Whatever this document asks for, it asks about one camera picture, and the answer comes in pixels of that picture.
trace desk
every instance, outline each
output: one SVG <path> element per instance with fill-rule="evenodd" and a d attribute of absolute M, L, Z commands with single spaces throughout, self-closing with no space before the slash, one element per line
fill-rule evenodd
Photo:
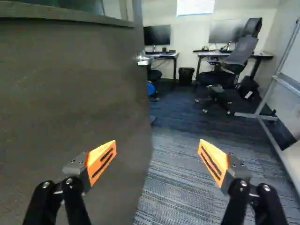
<path fill-rule="evenodd" d="M 198 55 L 198 65 L 197 65 L 197 73 L 196 75 L 199 74 L 200 72 L 200 65 L 201 65 L 201 60 L 205 57 L 226 57 L 229 56 L 230 53 L 221 53 L 219 51 L 213 51 L 213 52 L 196 52 Z M 256 72 L 259 68 L 259 65 L 261 64 L 262 60 L 271 60 L 273 58 L 272 55 L 261 53 L 261 52 L 255 52 L 253 55 L 250 56 L 252 59 L 256 59 L 256 62 L 254 64 L 254 67 L 252 69 L 250 79 L 253 80 Z"/>
<path fill-rule="evenodd" d="M 176 86 L 176 71 L 177 71 L 177 58 L 179 56 L 179 52 L 175 53 L 158 53 L 158 54 L 147 54 L 147 56 L 152 56 L 155 59 L 160 59 L 160 60 L 173 60 L 173 84 L 172 84 L 172 89 L 175 88 Z"/>

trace keyboard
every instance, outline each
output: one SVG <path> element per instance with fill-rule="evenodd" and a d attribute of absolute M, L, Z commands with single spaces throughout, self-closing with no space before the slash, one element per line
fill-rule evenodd
<path fill-rule="evenodd" d="M 174 52 L 146 52 L 146 55 L 155 55 L 155 54 L 163 54 L 163 55 L 172 55 Z"/>
<path fill-rule="evenodd" d="M 232 53 L 232 50 L 220 50 L 221 53 Z"/>

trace cable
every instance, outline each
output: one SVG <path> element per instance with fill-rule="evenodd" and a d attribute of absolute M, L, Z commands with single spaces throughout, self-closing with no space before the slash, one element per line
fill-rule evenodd
<path fill-rule="evenodd" d="M 151 69 L 157 69 L 158 67 L 160 67 L 161 65 L 163 65 L 165 62 L 167 62 L 167 60 L 164 60 L 162 63 L 160 63 L 158 66 L 151 68 Z"/>

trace computer monitor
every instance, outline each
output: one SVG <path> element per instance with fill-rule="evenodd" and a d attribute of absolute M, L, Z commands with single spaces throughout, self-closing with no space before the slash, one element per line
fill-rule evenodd
<path fill-rule="evenodd" d="M 170 25 L 144 27 L 145 45 L 169 45 L 170 39 Z"/>
<path fill-rule="evenodd" d="M 214 20 L 210 28 L 209 43 L 238 42 L 248 19 Z"/>

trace trash can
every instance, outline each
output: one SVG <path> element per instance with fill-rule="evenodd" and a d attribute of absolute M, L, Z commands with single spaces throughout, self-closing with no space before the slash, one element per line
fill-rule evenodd
<path fill-rule="evenodd" d="M 195 72 L 194 68 L 181 67 L 179 72 L 179 85 L 180 86 L 190 86 L 192 83 L 193 74 Z"/>

